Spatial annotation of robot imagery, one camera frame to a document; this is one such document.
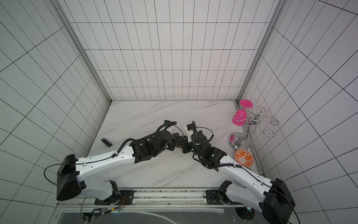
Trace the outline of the brown wooden watch stand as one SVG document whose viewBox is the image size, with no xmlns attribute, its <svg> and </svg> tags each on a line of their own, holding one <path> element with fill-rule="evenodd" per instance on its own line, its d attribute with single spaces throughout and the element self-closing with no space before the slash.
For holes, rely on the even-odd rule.
<svg viewBox="0 0 358 224">
<path fill-rule="evenodd" d="M 173 144 L 176 148 L 182 148 L 185 141 L 187 141 L 186 135 L 184 136 L 175 135 L 173 137 Z"/>
</svg>

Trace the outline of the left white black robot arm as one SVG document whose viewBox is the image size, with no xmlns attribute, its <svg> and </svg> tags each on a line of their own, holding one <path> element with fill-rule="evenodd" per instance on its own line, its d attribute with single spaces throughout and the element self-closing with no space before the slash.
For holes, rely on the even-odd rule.
<svg viewBox="0 0 358 224">
<path fill-rule="evenodd" d="M 77 196 L 93 197 L 97 204 L 115 204 L 121 198 L 110 172 L 121 166 L 148 161 L 163 151 L 175 149 L 179 135 L 156 131 L 141 139 L 129 138 L 119 149 L 93 157 L 66 156 L 57 172 L 58 201 Z"/>
</svg>

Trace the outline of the black rectangular smart watch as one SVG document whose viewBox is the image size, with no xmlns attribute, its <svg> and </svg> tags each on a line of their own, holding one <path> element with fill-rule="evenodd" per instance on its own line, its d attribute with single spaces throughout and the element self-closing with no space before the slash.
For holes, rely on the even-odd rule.
<svg viewBox="0 0 358 224">
<path fill-rule="evenodd" d="M 112 146 L 112 142 L 108 141 L 105 138 L 101 139 L 101 142 L 106 146 L 106 147 L 111 147 Z"/>
</svg>

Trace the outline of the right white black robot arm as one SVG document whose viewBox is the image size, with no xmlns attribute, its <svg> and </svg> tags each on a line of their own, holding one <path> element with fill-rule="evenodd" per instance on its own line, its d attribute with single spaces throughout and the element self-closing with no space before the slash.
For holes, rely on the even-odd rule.
<svg viewBox="0 0 358 224">
<path fill-rule="evenodd" d="M 186 152 L 198 157 L 206 169 L 223 173 L 240 184 L 229 184 L 224 197 L 231 202 L 242 203 L 259 211 L 270 224 L 288 224 L 295 213 L 295 201 L 284 181 L 272 181 L 240 165 L 224 151 L 211 146 L 202 131 L 186 132 Z"/>
</svg>

